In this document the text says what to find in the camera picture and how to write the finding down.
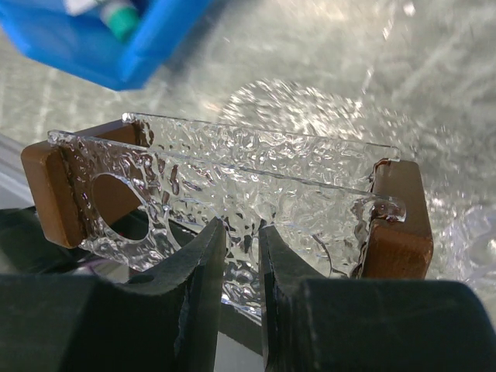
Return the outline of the clear plastic cup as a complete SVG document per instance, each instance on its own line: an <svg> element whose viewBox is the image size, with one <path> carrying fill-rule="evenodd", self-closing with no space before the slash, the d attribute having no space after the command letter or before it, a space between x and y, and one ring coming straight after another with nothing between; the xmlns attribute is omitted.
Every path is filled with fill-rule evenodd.
<svg viewBox="0 0 496 372"><path fill-rule="evenodd" d="M495 287L495 206L479 205L445 230L446 272L473 288Z"/></svg>

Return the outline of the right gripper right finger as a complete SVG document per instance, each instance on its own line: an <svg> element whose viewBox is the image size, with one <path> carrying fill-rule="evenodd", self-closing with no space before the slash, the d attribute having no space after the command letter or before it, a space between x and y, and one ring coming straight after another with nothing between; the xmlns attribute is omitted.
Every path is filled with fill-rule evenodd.
<svg viewBox="0 0 496 372"><path fill-rule="evenodd" d="M267 371L493 371L495 332L455 281L323 277L259 233Z"/></svg>

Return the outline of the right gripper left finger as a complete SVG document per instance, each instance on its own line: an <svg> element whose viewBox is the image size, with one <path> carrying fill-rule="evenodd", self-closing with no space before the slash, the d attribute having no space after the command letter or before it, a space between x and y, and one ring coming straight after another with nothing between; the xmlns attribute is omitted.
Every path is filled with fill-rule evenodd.
<svg viewBox="0 0 496 372"><path fill-rule="evenodd" d="M219 219L155 267L1 278L3 371L211 371L226 230Z"/></svg>

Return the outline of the clear acrylic toothbrush holder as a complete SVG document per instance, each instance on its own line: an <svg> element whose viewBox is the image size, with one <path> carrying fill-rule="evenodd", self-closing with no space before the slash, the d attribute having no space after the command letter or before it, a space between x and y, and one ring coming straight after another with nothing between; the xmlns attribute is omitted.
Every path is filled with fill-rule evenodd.
<svg viewBox="0 0 496 372"><path fill-rule="evenodd" d="M381 229L429 231L416 164L395 146L243 124L126 113L69 133L52 130L21 161L49 239L144 271L212 219L227 232L222 301L260 320L259 233L273 226L331 278L424 277L429 256L365 261Z"/></svg>

